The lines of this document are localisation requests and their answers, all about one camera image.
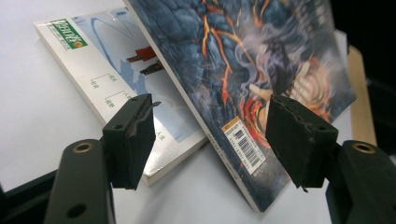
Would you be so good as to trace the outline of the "white book with green title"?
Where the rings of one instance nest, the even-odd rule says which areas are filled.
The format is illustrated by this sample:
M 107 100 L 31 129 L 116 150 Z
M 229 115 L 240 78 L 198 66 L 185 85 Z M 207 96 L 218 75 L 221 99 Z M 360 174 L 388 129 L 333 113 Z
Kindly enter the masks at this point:
M 150 186 L 205 144 L 207 138 L 157 57 L 141 50 L 149 42 L 125 7 L 37 21 L 52 57 L 102 124 L 125 102 L 149 93 L 156 141 L 142 181 Z

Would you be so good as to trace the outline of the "dark blue orange cover magazine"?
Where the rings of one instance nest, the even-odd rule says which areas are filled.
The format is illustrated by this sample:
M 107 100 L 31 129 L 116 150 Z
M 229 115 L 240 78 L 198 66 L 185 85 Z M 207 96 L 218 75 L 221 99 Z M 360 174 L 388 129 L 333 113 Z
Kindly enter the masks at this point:
M 124 0 L 251 208 L 290 178 L 265 137 L 272 94 L 328 122 L 356 99 L 330 0 Z

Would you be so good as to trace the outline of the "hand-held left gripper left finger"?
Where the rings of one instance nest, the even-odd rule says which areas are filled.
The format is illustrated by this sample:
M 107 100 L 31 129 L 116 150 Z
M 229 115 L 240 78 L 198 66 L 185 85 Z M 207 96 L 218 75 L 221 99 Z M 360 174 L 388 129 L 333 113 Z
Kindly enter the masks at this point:
M 103 129 L 105 148 L 113 156 L 110 177 L 118 189 L 136 189 L 156 140 L 150 93 L 129 99 Z

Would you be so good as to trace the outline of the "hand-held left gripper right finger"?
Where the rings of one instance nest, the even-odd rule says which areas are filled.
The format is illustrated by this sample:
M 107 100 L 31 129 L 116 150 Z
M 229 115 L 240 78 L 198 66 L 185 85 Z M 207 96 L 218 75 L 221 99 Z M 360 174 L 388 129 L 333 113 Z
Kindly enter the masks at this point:
M 265 136 L 297 188 L 323 185 L 325 152 L 334 148 L 338 136 L 328 121 L 296 100 L 273 94 Z

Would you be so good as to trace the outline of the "black curtain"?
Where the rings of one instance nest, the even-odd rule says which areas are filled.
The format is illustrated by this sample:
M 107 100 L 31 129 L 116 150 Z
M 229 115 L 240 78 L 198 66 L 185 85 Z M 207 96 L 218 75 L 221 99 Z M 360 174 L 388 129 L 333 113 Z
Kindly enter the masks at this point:
M 396 156 L 396 0 L 330 0 L 363 58 L 378 146 Z

